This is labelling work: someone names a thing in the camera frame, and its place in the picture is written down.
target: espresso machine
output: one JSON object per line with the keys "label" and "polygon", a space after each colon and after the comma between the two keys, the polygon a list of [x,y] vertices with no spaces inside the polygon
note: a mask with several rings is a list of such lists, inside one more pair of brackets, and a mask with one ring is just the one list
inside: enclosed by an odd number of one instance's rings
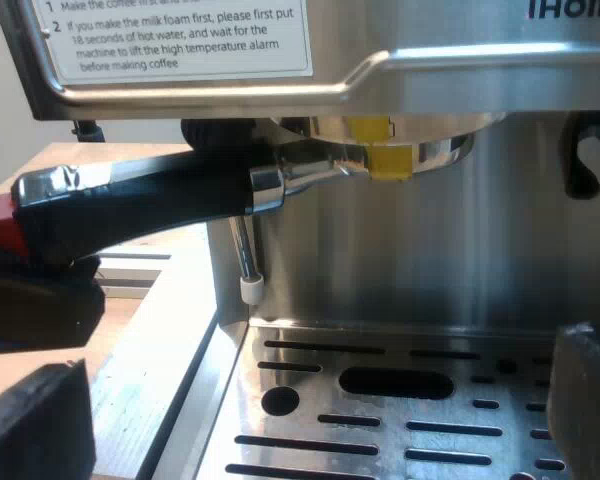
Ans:
{"label": "espresso machine", "polygon": [[153,478],[600,478],[600,0],[0,0],[0,22],[36,119],[184,119],[193,153],[8,199],[39,276],[209,221],[224,340]]}

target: yellow tape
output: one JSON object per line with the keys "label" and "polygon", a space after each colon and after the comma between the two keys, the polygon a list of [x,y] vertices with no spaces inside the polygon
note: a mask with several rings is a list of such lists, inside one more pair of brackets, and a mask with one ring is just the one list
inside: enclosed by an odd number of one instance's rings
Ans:
{"label": "yellow tape", "polygon": [[358,143],[368,144],[369,172],[375,180],[407,180],[413,175],[413,158],[417,148],[386,147],[391,138],[388,116],[351,117],[349,128]]}

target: drip tray grate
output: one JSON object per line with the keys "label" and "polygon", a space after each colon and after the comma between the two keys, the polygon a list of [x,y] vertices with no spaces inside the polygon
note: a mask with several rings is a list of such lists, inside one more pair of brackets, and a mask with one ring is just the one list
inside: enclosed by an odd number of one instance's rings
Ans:
{"label": "drip tray grate", "polygon": [[559,480],[552,344],[250,327],[207,479]]}

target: round hole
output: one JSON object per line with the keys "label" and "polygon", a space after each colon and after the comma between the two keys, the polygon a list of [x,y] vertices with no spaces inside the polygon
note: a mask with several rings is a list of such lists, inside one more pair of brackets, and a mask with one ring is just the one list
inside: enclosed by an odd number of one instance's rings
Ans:
{"label": "round hole", "polygon": [[274,417],[289,415],[299,404],[300,396],[290,387],[272,388],[262,397],[262,408]]}
{"label": "round hole", "polygon": [[528,473],[515,473],[511,475],[509,480],[536,480],[534,477],[529,475]]}
{"label": "round hole", "polygon": [[504,375],[513,375],[518,371],[518,364],[508,358],[501,358],[496,368]]}

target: black object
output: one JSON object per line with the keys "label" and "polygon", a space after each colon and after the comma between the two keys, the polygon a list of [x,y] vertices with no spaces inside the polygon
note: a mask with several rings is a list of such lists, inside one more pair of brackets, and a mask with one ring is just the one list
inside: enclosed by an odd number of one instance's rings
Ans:
{"label": "black object", "polygon": [[558,335],[548,417],[573,478],[600,480],[600,336],[588,325]]}
{"label": "black object", "polygon": [[0,353],[84,346],[104,313],[97,257],[54,271],[0,250]]}
{"label": "black object", "polygon": [[255,120],[251,118],[184,119],[180,123],[182,136],[194,150],[248,147],[253,143]]}
{"label": "black object", "polygon": [[0,395],[0,480],[88,480],[92,429],[84,361],[40,368]]}
{"label": "black object", "polygon": [[71,130],[80,143],[104,143],[104,132],[93,120],[77,120],[73,122],[75,127]]}
{"label": "black object", "polygon": [[[263,157],[272,159],[266,145],[186,152],[161,157],[159,168],[147,174],[140,168],[132,177],[118,172],[134,171],[142,161],[114,164],[108,183],[78,189],[82,180],[74,174],[57,193],[50,193],[49,179],[69,178],[67,167],[25,174],[12,187],[14,218],[31,260],[62,267],[132,238],[245,215],[253,205],[249,167]],[[45,195],[30,200],[31,191]]]}
{"label": "black object", "polygon": [[340,375],[340,386],[356,395],[444,400],[453,393],[446,375],[423,370],[351,367]]}
{"label": "black object", "polygon": [[600,112],[579,112],[567,121],[563,134],[565,191],[576,200],[591,200],[600,194],[600,182],[578,155],[579,143],[589,137],[600,140]]}

